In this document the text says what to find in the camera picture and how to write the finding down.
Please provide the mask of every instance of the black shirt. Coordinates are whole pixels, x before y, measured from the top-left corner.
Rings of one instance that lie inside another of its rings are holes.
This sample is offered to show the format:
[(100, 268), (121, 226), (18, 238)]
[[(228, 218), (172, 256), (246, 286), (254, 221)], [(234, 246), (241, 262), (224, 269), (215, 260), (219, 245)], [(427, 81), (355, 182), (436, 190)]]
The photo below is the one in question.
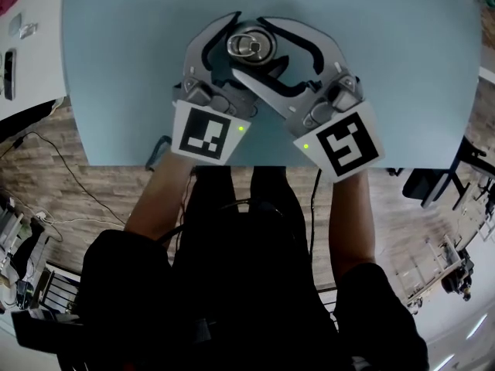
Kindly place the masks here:
[(425, 342), (380, 267), (343, 276), (337, 333), (307, 250), (270, 213), (188, 226), (173, 267), (155, 241), (104, 231), (84, 258), (79, 313), (99, 364), (354, 369), (361, 357), (370, 369), (428, 369)]

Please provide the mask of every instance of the black cable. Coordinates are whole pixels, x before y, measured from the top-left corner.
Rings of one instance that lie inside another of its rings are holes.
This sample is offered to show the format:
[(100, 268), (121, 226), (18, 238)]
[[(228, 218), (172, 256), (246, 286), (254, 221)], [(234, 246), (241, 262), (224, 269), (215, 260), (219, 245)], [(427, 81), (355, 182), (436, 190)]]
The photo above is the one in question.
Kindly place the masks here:
[[(221, 212), (222, 210), (228, 209), (228, 208), (233, 207), (233, 206), (238, 206), (238, 205), (243, 205), (243, 204), (251, 205), (253, 203), (260, 203), (260, 201), (258, 199), (252, 199), (252, 198), (240, 199), (238, 201), (235, 201), (235, 202), (229, 203), (225, 206), (222, 206), (219, 209), (214, 210), (213, 212), (214, 213)], [(268, 202), (265, 202), (265, 203), (270, 205), (271, 208), (280, 215), (280, 217), (284, 218), (284, 215), (282, 214), (282, 212), (280, 210), (278, 210), (276, 207), (274, 207), (271, 203), (268, 203)], [(206, 220), (209, 217), (211, 217), (211, 214), (205, 213), (204, 216), (201, 219), (198, 218), (198, 220)], [(173, 238), (178, 233), (183, 232), (184, 227), (186, 225), (187, 225), (187, 223), (176, 226), (173, 230), (170, 230), (168, 233), (166, 233), (165, 235), (158, 238), (157, 242), (160, 244), (164, 244), (167, 240)], [(292, 233), (292, 239), (295, 241), (294, 233)]]
[(253, 105), (253, 107), (254, 107), (254, 113), (250, 116), (250, 118), (254, 118), (258, 115), (258, 107), (254, 106), (254, 105)]
[(316, 174), (315, 186), (312, 189), (311, 195), (311, 242), (309, 244), (309, 259), (312, 264), (312, 248), (315, 244), (315, 196), (316, 190), (318, 189), (319, 178), (322, 175), (322, 169), (318, 169), (318, 173)]
[(7, 148), (7, 151), (5, 151), (2, 155), (0, 155), (0, 159), (2, 159), (5, 154), (7, 154), (10, 150), (12, 150), (14, 148), (14, 145), (15, 143), (13, 143), (9, 148)]
[(91, 198), (93, 198), (93, 199), (94, 199), (94, 201), (95, 201), (96, 203), (98, 203), (99, 205), (103, 206), (106, 210), (108, 210), (108, 211), (112, 214), (112, 216), (113, 216), (113, 217), (115, 217), (118, 221), (120, 221), (122, 224), (124, 224), (124, 225), (125, 225), (124, 221), (122, 221), (121, 219), (119, 219), (119, 218), (117, 217), (117, 215), (113, 212), (113, 210), (112, 210), (112, 209), (110, 209), (107, 205), (104, 205), (102, 202), (100, 202), (98, 199), (96, 199), (96, 198), (94, 197), (94, 195), (93, 195), (93, 194), (91, 194), (89, 191), (87, 191), (87, 189), (84, 187), (84, 185), (82, 185), (82, 184), (79, 182), (79, 180), (77, 180), (76, 175), (74, 175), (74, 173), (72, 172), (72, 170), (70, 170), (69, 165), (68, 165), (68, 164), (67, 164), (67, 162), (65, 161), (65, 158), (62, 156), (62, 154), (60, 154), (60, 151), (59, 151), (58, 147), (57, 147), (57, 146), (55, 146), (55, 145), (54, 145), (54, 143), (52, 143), (50, 140), (45, 139), (45, 138), (44, 138), (41, 134), (39, 134), (38, 132), (35, 132), (35, 131), (30, 131), (30, 132), (26, 133), (24, 136), (22, 136), (21, 138), (18, 138), (16, 141), (14, 141), (14, 144), (11, 146), (11, 148), (12, 148), (12, 147), (18, 148), (18, 147), (22, 144), (22, 142), (24, 141), (24, 138), (25, 138), (28, 134), (32, 134), (32, 133), (33, 133), (33, 134), (35, 134), (36, 136), (38, 136), (41, 140), (43, 140), (43, 141), (45, 141), (46, 143), (48, 143), (48, 144), (52, 145), (52, 146), (53, 146), (53, 148), (55, 148), (56, 153), (57, 153), (57, 154), (60, 156), (60, 158), (62, 159), (63, 164), (65, 165), (65, 167), (67, 168), (67, 170), (69, 171), (69, 173), (72, 175), (73, 179), (74, 179), (74, 180), (76, 181), (76, 183), (79, 185), (79, 187), (81, 187), (81, 188), (83, 189), (83, 191), (84, 191), (86, 194), (88, 194)]

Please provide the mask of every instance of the metal can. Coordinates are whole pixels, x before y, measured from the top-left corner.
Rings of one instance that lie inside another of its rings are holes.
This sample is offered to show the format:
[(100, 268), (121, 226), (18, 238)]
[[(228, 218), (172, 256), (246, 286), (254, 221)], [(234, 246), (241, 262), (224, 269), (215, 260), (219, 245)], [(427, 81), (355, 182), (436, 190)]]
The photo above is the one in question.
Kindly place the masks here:
[(227, 52), (232, 59), (248, 66), (263, 66), (277, 52), (275, 36), (257, 22), (236, 26), (227, 37)]

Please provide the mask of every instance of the person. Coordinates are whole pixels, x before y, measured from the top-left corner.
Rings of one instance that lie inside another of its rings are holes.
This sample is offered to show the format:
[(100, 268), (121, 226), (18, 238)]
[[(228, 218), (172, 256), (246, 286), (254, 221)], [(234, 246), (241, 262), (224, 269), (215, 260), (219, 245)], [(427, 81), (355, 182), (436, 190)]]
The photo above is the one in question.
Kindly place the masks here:
[(474, 263), (466, 248), (457, 252), (462, 263), (454, 271), (442, 279), (442, 287), (447, 294), (457, 293), (463, 296), (464, 301), (471, 299), (471, 286), (473, 286)]
[[(106, 230), (89, 247), (78, 303), (87, 369), (428, 369), (414, 319), (375, 262), (366, 172), (333, 186), (337, 332), (285, 168), (255, 167), (249, 210), (239, 213), (230, 168), (193, 166), (166, 153), (124, 231)], [(176, 226), (192, 171), (170, 266), (159, 240)]]

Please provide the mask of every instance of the light blue table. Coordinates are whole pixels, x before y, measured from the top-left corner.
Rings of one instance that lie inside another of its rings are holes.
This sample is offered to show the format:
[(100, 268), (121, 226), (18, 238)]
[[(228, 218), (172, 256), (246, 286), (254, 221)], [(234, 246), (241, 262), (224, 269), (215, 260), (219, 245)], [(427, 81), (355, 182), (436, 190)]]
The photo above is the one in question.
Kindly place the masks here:
[[(66, 75), (90, 164), (145, 163), (158, 138), (172, 133), (171, 87), (188, 42), (236, 10), (245, 19), (298, 19), (340, 44), (377, 114), (387, 154), (379, 166), (450, 166), (480, 68), (480, 14), (471, 0), (64, 0)], [(307, 66), (293, 66), (286, 80), (301, 80)], [(311, 161), (266, 107), (230, 164)]]

